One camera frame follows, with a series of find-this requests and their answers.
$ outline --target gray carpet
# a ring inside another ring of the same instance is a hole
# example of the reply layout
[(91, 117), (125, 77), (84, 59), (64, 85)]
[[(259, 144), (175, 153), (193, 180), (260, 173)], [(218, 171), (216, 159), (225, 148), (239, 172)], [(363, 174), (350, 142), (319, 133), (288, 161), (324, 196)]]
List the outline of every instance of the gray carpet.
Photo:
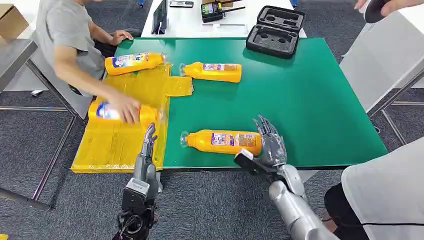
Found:
[[(150, 0), (140, 9), (136, 0), (105, 0), (87, 4), (93, 20), (106, 31), (142, 29)], [(302, 0), (298, 10), (306, 13), (305, 32), (325, 37), (338, 61), (364, 23), (347, 1)], [(406, 99), (424, 98), (411, 90)], [(28, 92), (4, 92), (0, 105), (55, 106), (49, 92), (32, 98)], [(408, 142), (424, 136), (424, 111), (391, 107), (389, 110)], [(70, 116), (67, 113), (0, 111), (0, 186), (31, 196), (53, 155)], [(400, 143), (384, 119), (372, 120), (392, 151)], [(69, 170), (84, 127), (77, 123), (41, 195), (56, 209), (48, 212), (0, 199), (0, 233), (12, 240), (111, 239), (122, 189), (131, 174), (75, 174)], [(340, 181), (340, 170), (320, 171), (306, 182), (309, 202), (323, 211), (325, 192)], [(267, 197), (264, 176), (246, 172), (179, 172), (162, 175), (164, 192), (158, 198), (159, 224), (153, 239), (281, 240), (288, 233)]]

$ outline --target human hand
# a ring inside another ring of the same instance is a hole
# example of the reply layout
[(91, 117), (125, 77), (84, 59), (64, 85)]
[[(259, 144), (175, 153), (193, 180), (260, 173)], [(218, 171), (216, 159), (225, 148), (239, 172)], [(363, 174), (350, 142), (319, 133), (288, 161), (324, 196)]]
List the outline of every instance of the human hand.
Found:
[(133, 36), (124, 30), (118, 30), (113, 33), (113, 39), (110, 41), (110, 44), (113, 46), (117, 46), (125, 39), (134, 40)]
[(256, 119), (253, 119), (257, 131), (262, 141), (261, 163), (267, 167), (274, 167), (287, 162), (286, 146), (283, 137), (279, 135), (277, 129), (268, 121), (268, 119), (258, 115), (262, 126)]
[[(367, 0), (358, 0), (355, 5), (355, 9), (360, 9), (367, 2)], [(387, 15), (393, 13), (396, 10), (403, 9), (406, 7), (417, 6), (420, 4), (424, 4), (424, 0), (389, 0), (386, 4), (384, 4), (381, 9), (381, 15), (383, 17), (387, 17)]]
[(116, 109), (119, 118), (124, 123), (133, 124), (140, 122), (139, 101), (119, 91), (114, 92), (107, 101)]

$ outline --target smartphone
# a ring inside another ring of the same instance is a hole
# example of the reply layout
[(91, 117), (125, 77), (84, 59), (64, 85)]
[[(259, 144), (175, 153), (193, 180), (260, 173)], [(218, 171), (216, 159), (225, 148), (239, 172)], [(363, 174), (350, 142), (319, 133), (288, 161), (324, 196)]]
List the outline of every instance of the smartphone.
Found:
[(192, 8), (195, 3), (192, 1), (177, 1), (172, 0), (169, 2), (171, 8)]

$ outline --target yellow plastic bag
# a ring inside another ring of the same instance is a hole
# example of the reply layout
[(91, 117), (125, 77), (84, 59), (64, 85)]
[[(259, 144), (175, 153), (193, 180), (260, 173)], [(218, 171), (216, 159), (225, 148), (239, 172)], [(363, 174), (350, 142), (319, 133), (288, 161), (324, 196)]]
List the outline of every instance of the yellow plastic bag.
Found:
[(193, 91), (191, 76), (170, 76), (166, 82), (165, 95), (168, 97), (190, 96)]
[[(165, 94), (171, 65), (154, 69), (108, 76), (104, 82), (129, 96), (162, 111), (155, 122), (158, 136), (153, 149), (153, 162), (162, 169), (167, 142), (169, 97)], [(131, 173), (147, 125), (127, 124), (105, 119), (90, 119), (79, 145), (71, 170), (74, 173)]]

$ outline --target green tabletop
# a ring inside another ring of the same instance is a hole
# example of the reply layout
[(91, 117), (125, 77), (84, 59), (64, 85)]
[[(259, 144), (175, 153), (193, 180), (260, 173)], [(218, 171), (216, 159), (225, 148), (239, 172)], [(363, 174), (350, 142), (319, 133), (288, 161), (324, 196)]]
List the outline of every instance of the green tabletop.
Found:
[(180, 64), (238, 63), (240, 83), (194, 79), (192, 96), (172, 97), (163, 169), (234, 168), (234, 156), (180, 146), (182, 131), (256, 131), (268, 118), (283, 136), (288, 163), (342, 168), (387, 150), (322, 38), (301, 38), (290, 60), (249, 51), (243, 38), (148, 38), (123, 42), (116, 55), (166, 53)]

